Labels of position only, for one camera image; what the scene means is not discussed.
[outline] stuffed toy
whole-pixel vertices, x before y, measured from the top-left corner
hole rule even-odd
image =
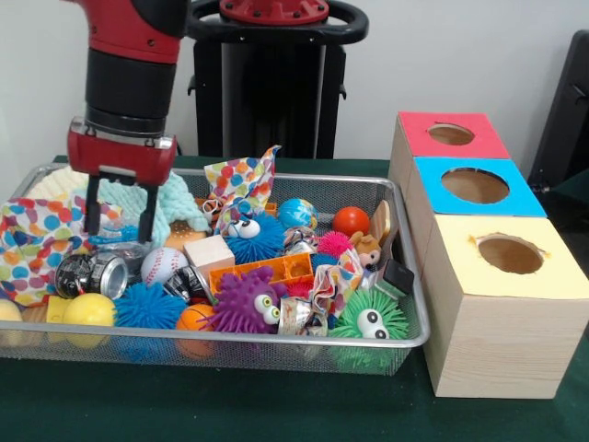
[[[363,232],[358,231],[352,235],[350,242],[356,248],[362,266],[366,270],[374,272],[376,264],[380,260],[381,249],[378,240],[372,235],[365,235]]]

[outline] purple spiky ball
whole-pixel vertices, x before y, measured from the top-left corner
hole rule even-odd
[[[259,295],[267,295],[271,305],[266,309],[278,308],[280,297],[286,293],[286,285],[269,284],[273,270],[263,266],[241,275],[232,273],[221,278],[220,293],[216,295],[218,304],[213,307],[214,315],[209,323],[216,332],[233,333],[276,333],[277,321],[268,323],[268,315],[256,307]]]

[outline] green spiky ball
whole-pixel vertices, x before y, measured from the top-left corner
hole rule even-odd
[[[378,290],[357,290],[348,300],[335,329],[329,332],[334,338],[362,338],[358,316],[368,308],[376,310],[383,319],[390,339],[405,339],[409,323],[398,307],[398,301]],[[341,371],[362,369],[364,372],[382,373],[394,360],[397,349],[370,347],[331,347],[330,351]]]

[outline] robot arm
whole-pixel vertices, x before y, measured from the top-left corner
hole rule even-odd
[[[88,233],[98,233],[101,178],[147,190],[139,240],[151,238],[157,187],[176,155],[164,135],[189,0],[66,0],[87,16],[86,116],[72,121],[68,155],[90,176]]]

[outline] white wall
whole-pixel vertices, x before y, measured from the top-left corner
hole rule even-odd
[[[336,157],[388,158],[398,111],[487,112],[529,171],[586,0],[350,0],[371,19],[347,47]],[[65,152],[84,110],[87,26],[79,6],[0,2],[0,200],[26,172]],[[182,43],[168,131],[196,153],[191,41]]]

